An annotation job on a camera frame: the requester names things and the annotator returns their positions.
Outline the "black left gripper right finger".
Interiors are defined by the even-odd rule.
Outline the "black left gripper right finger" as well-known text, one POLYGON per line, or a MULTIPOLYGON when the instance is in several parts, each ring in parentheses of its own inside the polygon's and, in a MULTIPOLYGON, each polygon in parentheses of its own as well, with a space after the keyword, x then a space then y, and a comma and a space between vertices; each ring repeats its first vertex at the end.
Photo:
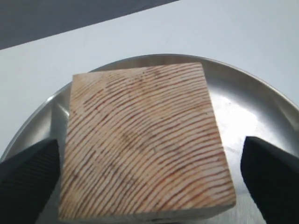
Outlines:
POLYGON ((299 222, 299 159, 258 137, 247 136, 240 170, 268 224, 299 222))

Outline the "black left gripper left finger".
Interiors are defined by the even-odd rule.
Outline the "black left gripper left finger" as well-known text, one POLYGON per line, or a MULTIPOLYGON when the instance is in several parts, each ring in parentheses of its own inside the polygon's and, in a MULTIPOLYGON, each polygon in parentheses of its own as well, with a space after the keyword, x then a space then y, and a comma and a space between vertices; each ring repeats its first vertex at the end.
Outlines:
POLYGON ((60 177, 59 145, 44 139, 0 164, 0 222, 33 224, 60 177))

